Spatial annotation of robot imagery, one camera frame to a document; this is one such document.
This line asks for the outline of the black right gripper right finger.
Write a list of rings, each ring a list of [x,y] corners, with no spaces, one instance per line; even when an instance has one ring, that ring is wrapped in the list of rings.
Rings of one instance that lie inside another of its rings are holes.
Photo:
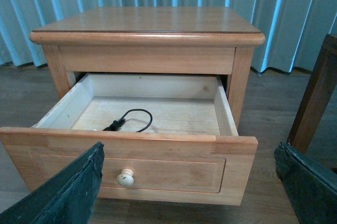
[[[336,174],[284,142],[274,158],[299,222],[336,223]]]

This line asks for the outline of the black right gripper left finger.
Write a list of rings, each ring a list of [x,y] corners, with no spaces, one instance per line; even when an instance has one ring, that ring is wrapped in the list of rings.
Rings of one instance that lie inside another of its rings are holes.
[[[1,213],[1,223],[88,223],[102,182],[98,142],[42,186]]]

